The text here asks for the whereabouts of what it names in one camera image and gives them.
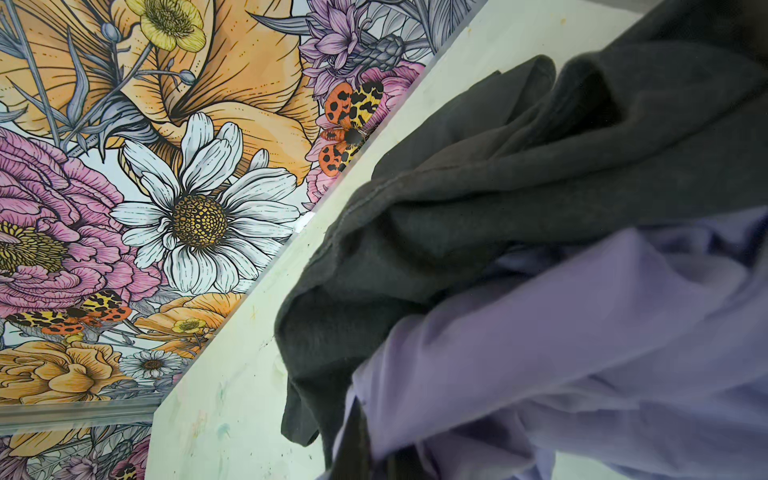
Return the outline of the purple cloth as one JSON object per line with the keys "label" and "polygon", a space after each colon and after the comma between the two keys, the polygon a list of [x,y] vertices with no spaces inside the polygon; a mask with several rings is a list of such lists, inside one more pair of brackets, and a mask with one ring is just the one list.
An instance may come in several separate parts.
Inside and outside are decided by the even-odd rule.
{"label": "purple cloth", "polygon": [[328,478],[767,475],[767,211],[515,248],[352,376]]}

